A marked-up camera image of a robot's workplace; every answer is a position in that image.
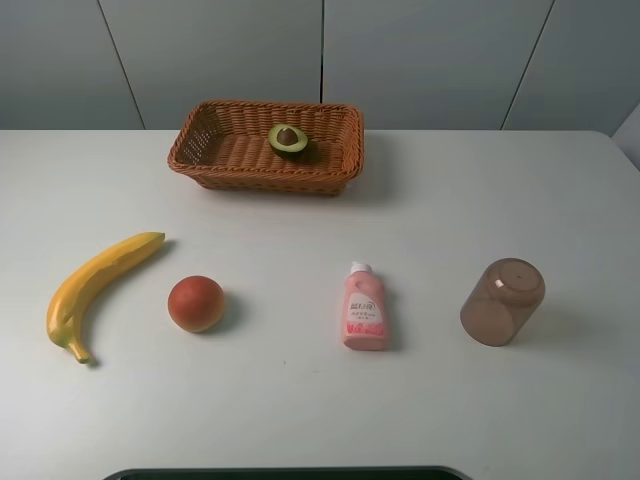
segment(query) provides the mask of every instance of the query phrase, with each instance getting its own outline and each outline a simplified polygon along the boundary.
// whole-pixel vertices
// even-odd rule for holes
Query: white cap
[[[356,272],[369,272],[371,273],[371,265],[367,265],[366,263],[358,263],[358,262],[353,262],[351,263],[351,273],[356,273]]]

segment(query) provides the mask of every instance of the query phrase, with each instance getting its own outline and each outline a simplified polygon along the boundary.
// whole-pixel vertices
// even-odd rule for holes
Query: banana stem
[[[78,363],[89,363],[89,360],[91,360],[89,352],[87,352],[79,343],[70,342],[69,345],[67,345],[67,348],[71,351]]]

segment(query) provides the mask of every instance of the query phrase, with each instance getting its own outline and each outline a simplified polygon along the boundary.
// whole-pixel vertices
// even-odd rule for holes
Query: bottle label
[[[368,335],[384,333],[382,312],[375,302],[363,293],[352,293],[349,297],[347,332]]]

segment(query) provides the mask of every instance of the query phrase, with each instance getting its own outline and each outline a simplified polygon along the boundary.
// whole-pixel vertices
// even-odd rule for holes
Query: basket rim
[[[176,159],[177,152],[180,151],[180,148],[184,144],[187,136],[187,132],[191,128],[191,124],[193,123],[194,118],[198,115],[203,109],[210,106],[219,106],[219,105],[234,105],[234,106],[260,106],[260,105],[273,105],[278,107],[289,107],[289,108],[298,108],[304,110],[323,110],[323,109],[340,109],[348,111],[349,113],[356,115],[358,118],[358,159],[356,163],[356,167],[351,170],[341,170],[339,172],[323,172],[323,171],[309,171],[309,170],[295,170],[295,169],[266,169],[266,168],[244,168],[244,167],[227,167],[225,165],[188,165],[181,162],[178,162]],[[250,172],[250,173],[279,173],[279,174],[288,174],[295,177],[317,177],[317,178],[326,178],[335,180],[351,180],[358,176],[364,167],[364,119],[362,112],[352,106],[346,104],[339,103],[300,103],[300,102],[267,102],[267,101],[253,101],[253,100],[233,100],[233,99],[220,99],[220,100],[205,100],[204,102],[200,102],[196,107],[191,110],[187,119],[185,120],[180,132],[178,133],[178,137],[174,141],[171,149],[169,150],[169,155],[167,158],[169,168],[176,173],[182,173],[185,175],[201,175],[203,173],[214,173],[214,174],[223,174],[223,173],[241,173],[241,172]]]

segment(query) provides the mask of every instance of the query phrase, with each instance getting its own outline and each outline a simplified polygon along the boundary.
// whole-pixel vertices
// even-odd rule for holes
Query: avocado pit
[[[298,136],[296,135],[296,132],[294,132],[289,127],[284,127],[280,129],[280,131],[278,132],[278,135],[276,135],[276,139],[278,140],[278,143],[281,143],[282,145],[286,145],[286,146],[290,146],[290,145],[293,145],[294,143],[298,143]]]

